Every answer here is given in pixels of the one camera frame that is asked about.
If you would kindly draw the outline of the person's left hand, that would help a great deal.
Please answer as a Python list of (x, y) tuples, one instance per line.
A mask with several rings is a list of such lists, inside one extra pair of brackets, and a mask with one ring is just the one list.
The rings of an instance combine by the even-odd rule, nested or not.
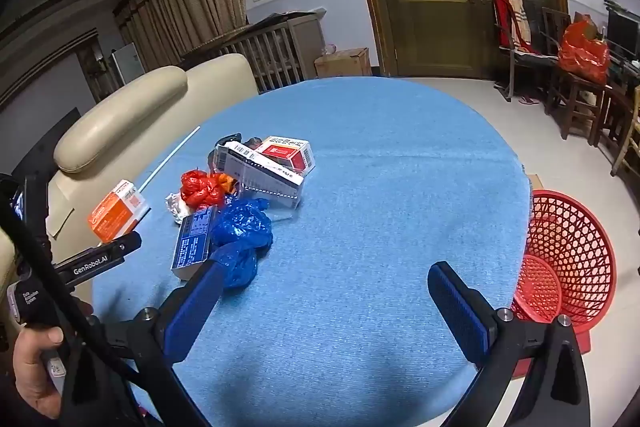
[(50, 382), (41, 355), (44, 351), (58, 349), (63, 340), (63, 331), (58, 326), (50, 329), (24, 327), (14, 345), (16, 390), (32, 409), (50, 419), (60, 416), (61, 395)]

